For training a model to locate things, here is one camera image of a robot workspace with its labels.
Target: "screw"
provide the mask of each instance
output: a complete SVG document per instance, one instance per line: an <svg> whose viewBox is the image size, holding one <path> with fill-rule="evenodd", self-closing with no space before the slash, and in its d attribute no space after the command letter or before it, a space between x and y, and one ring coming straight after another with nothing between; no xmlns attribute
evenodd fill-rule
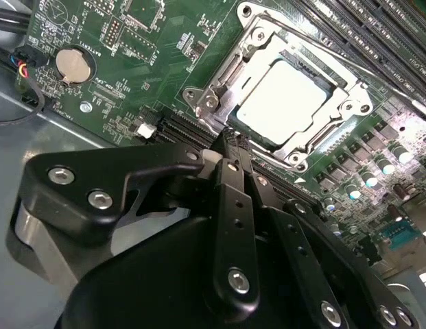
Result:
<svg viewBox="0 0 426 329"><path fill-rule="evenodd" d="M105 210L112 206L112 198L110 195L103 191L93 191L88 196L88 202L92 207L100 210Z"/></svg>
<svg viewBox="0 0 426 329"><path fill-rule="evenodd" d="M300 204L295 204L295 208L301 212L302 214L306 213L306 208L304 208L303 206L301 206Z"/></svg>
<svg viewBox="0 0 426 329"><path fill-rule="evenodd" d="M258 180L258 181L259 181L259 183L260 183L261 185L263 185L263 186L268 185L268 181L267 181L265 178L261 177L261 176L257 177L257 180Z"/></svg>
<svg viewBox="0 0 426 329"><path fill-rule="evenodd" d="M397 309L397 314L403 320L403 322L405 322L409 327L412 326L412 321L411 321L410 317L408 317L405 314L405 312L403 312L400 308Z"/></svg>
<svg viewBox="0 0 426 329"><path fill-rule="evenodd" d="M231 169L232 171L238 171L239 169L233 165L232 163L228 163L228 168Z"/></svg>
<svg viewBox="0 0 426 329"><path fill-rule="evenodd" d="M239 270L232 269L228 274L228 282L231 288L244 295L249 292L249 281Z"/></svg>
<svg viewBox="0 0 426 329"><path fill-rule="evenodd" d="M343 109L345 111L349 111L349 110L353 109L353 102L352 101L345 101L341 105L341 109Z"/></svg>
<svg viewBox="0 0 426 329"><path fill-rule="evenodd" d="M74 173L66 168L56 167L48 172L49 179L59 185L68 185L75 179Z"/></svg>
<svg viewBox="0 0 426 329"><path fill-rule="evenodd" d="M197 155L191 152L187 152L187 156L192 160L197 160L199 158Z"/></svg>
<svg viewBox="0 0 426 329"><path fill-rule="evenodd" d="M394 315L392 315L392 313L385 307L385 306L380 306L380 314L382 315L382 317L391 325L391 326L395 326L397 325L397 321L396 318L394 317Z"/></svg>
<svg viewBox="0 0 426 329"><path fill-rule="evenodd" d="M82 111L83 113L89 113L92 111L92 104L89 103L88 101L82 101L80 103L80 111Z"/></svg>
<svg viewBox="0 0 426 329"><path fill-rule="evenodd" d="M321 304L321 311L324 317L333 327L339 328L341 326L341 316L336 308L329 302L323 301Z"/></svg>
<svg viewBox="0 0 426 329"><path fill-rule="evenodd" d="M370 106L369 105L363 105L361 106L361 112L362 113L367 113L370 110Z"/></svg>

